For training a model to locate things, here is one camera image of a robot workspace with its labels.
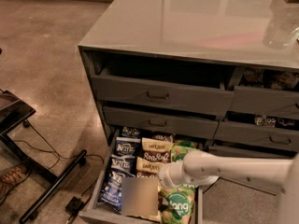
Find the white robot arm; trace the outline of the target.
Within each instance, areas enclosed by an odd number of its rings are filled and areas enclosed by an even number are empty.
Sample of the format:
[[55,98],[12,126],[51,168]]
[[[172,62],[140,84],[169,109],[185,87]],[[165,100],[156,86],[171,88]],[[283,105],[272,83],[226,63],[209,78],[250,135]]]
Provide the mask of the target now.
[[165,188],[205,186],[222,178],[245,178],[279,186],[277,224],[299,224],[299,155],[292,159],[221,157],[205,151],[187,153],[165,164],[157,174]]

